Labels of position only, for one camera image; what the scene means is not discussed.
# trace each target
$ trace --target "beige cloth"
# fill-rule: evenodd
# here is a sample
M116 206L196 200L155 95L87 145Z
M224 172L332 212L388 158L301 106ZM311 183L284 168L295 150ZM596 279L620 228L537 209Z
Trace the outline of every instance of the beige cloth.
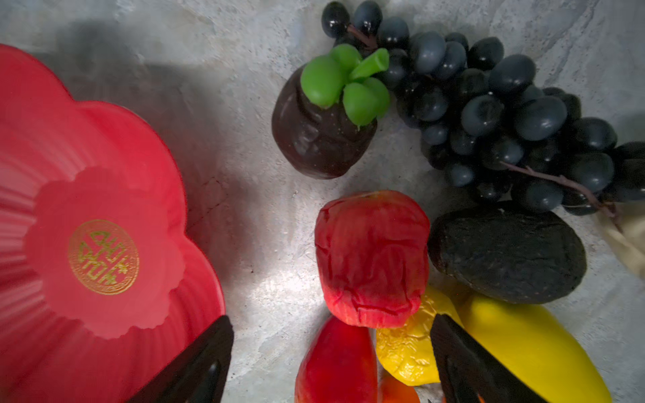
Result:
M622 233L601 213L596 213L600 233L616 257L629 270L645 280L645 202L619 205Z

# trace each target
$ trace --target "gold circular logo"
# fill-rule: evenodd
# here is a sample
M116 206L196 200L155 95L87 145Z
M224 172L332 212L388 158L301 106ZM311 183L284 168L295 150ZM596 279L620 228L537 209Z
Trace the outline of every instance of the gold circular logo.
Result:
M139 273L139 251L123 228L106 220L84 222L70 238L70 266L82 285L104 295L130 288Z

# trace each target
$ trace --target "wrinkled yellow fruit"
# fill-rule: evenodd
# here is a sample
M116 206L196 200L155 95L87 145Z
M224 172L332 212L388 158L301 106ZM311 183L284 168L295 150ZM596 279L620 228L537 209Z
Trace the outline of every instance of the wrinkled yellow fruit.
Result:
M549 403L611 403L587 353L546 308L475 294L459 316L479 344Z
M376 355L393 377L408 386L439 382L430 329L435 316L445 313L461 325L450 298L431 286L421 297L421 307L402 328L377 329Z

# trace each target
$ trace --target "gray countertop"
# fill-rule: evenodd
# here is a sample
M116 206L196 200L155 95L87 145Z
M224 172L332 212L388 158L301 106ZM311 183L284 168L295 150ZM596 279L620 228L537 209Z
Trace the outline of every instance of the gray countertop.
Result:
M351 1L352 6L358 1ZM390 0L412 32L499 36L538 85L580 95L621 142L645 138L643 0ZM273 143L273 104L290 74L332 40L314 0L0 0L0 42L44 61L77 99L132 109L170 147L188 194L188 234L222 282L235 346L224 402L291 402L298 366L327 316L313 227L322 205L389 188L432 219L469 206L419 151L393 111L339 179L297 173ZM548 304L589 353L616 402L645 400L645 287L613 256L592 218L563 216L589 271ZM432 391L420 391L429 396Z

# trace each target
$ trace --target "brown stem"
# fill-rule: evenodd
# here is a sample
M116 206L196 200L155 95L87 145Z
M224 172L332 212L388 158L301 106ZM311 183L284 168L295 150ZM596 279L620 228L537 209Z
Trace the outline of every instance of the brown stem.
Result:
M349 26L347 27L347 32L356 36L358 40L363 42L363 44L365 45L368 51L373 52L376 49L378 49L379 45L376 43L376 37L374 35L367 36L361 31L359 31L358 29L356 29L356 27L352 24L349 24Z
M582 193L587 198L587 200L589 200L589 203L591 203L592 206L596 207L596 209L609 217L612 223L616 225L616 228L618 228L618 230L622 232L622 229L620 228L620 215L618 213L616 205L614 203L601 203L600 200L598 200L598 198L596 198L596 196L591 192L591 190L587 189L587 187L579 184L578 182L574 182L571 179L567 179L564 175L548 175L547 173L536 172L532 170L530 166L527 166L526 168L520 168L516 165L508 164L506 162L500 161L500 163L511 171L520 172L525 175L540 179L546 179L547 181L556 182L568 188L577 190L578 192Z

